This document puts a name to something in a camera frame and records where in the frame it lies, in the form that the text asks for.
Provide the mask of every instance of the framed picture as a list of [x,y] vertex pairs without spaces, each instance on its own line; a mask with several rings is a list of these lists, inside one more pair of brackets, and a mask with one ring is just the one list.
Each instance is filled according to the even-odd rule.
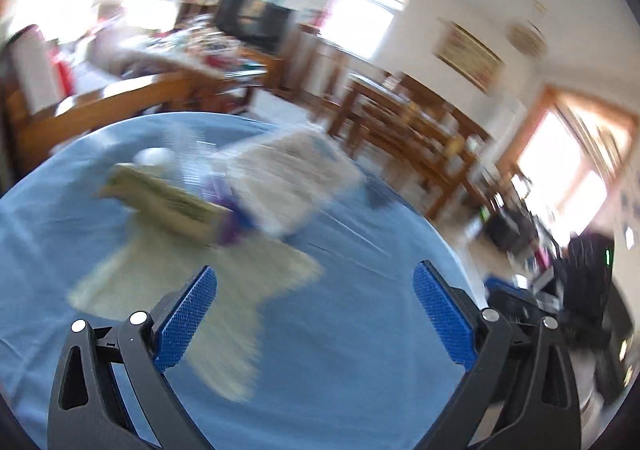
[[453,22],[434,54],[483,92],[495,83],[504,65],[491,49]]

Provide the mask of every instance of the blue tablecloth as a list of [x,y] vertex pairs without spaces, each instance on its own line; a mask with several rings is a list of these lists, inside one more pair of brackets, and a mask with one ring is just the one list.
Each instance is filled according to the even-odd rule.
[[[114,163],[162,146],[163,130],[175,122],[219,146],[271,128],[202,113],[130,119],[75,141],[0,199],[0,382],[43,448],[54,370],[78,317],[66,294],[127,241],[125,208],[95,192]],[[253,399],[224,400],[187,362],[166,373],[176,394],[218,450],[413,448],[463,369],[420,308],[412,273],[430,259],[470,293],[458,259],[429,223],[371,177],[286,241],[325,272],[264,305]],[[130,385],[120,383],[135,425],[153,440]]]

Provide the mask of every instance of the purple object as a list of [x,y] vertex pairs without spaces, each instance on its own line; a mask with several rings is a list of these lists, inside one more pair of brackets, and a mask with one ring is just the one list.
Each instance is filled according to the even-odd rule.
[[204,184],[202,196],[215,205],[231,210],[222,234],[218,239],[220,245],[229,245],[238,240],[243,230],[252,229],[253,221],[238,204],[229,182],[222,174],[213,174]]

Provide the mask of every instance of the plastic bag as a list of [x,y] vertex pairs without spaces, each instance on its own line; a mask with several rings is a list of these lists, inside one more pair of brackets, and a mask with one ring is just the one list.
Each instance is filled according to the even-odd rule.
[[214,159],[225,161],[240,206],[274,237],[294,233],[362,179],[353,161],[311,124],[238,143]]

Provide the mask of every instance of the folded cloth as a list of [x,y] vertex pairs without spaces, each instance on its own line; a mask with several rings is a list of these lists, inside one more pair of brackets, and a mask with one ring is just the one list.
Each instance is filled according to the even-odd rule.
[[362,173],[320,130],[296,127],[262,135],[220,153],[240,205],[274,237],[294,233]]
[[133,216],[131,241],[82,279],[68,301],[90,314],[124,320],[149,311],[167,292],[180,289],[204,265],[218,277],[218,294],[200,323],[185,359],[197,375],[232,401],[251,398],[260,358],[263,301],[319,277],[310,256],[259,233],[229,247],[199,245]]

